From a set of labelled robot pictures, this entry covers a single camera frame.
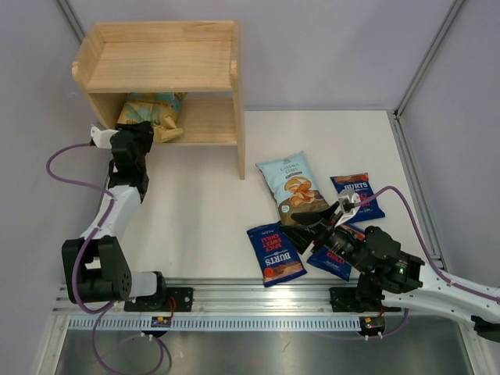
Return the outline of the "light blue cassava chips bag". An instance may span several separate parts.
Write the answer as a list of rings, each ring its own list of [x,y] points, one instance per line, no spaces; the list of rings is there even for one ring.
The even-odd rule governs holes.
[[[277,205],[280,221],[295,225],[294,213],[322,211],[329,207],[320,192],[305,153],[298,152],[282,159],[256,163]]]

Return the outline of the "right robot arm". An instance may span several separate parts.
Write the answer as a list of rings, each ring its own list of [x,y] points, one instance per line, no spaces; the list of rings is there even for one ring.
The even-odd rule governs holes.
[[[280,227],[300,254],[330,250],[359,272],[356,286],[331,288],[335,312],[422,310],[468,325],[483,339],[499,340],[497,288],[452,278],[434,263],[402,251],[379,227],[367,227],[359,240],[341,227],[357,208],[344,200],[323,211],[295,213],[294,225]]]

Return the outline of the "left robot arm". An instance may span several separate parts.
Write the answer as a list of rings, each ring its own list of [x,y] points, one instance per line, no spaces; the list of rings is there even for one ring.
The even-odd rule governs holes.
[[[130,302],[138,310],[163,309],[169,301],[159,271],[133,271],[120,246],[128,223],[148,190],[145,156],[153,144],[150,122],[119,123],[113,130],[91,128],[90,146],[108,149],[109,180],[102,207],[89,228],[62,245],[70,301],[85,310],[92,302]]]

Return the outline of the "yellow kettle chips bag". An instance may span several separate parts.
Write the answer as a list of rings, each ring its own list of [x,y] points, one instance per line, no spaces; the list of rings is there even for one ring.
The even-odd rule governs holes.
[[[186,96],[186,92],[130,93],[117,123],[132,125],[149,121],[154,131],[154,142],[172,141],[184,134],[177,120]]]

